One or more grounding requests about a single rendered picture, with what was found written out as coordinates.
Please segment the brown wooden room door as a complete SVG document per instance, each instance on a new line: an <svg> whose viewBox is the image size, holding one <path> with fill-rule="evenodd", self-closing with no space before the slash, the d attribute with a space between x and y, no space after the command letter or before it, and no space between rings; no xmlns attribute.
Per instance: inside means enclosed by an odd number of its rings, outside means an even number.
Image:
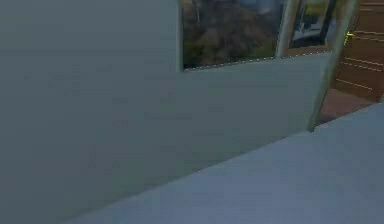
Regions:
<svg viewBox="0 0 384 224"><path fill-rule="evenodd" d="M379 102L384 95L384 0L359 0L332 87Z"/></svg>

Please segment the window with grey frame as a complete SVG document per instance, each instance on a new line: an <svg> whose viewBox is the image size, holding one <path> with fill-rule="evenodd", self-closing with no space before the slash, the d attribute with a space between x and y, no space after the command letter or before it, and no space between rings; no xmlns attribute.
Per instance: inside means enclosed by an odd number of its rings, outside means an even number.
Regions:
<svg viewBox="0 0 384 224"><path fill-rule="evenodd" d="M182 68L327 51L339 0L181 0Z"/></svg>

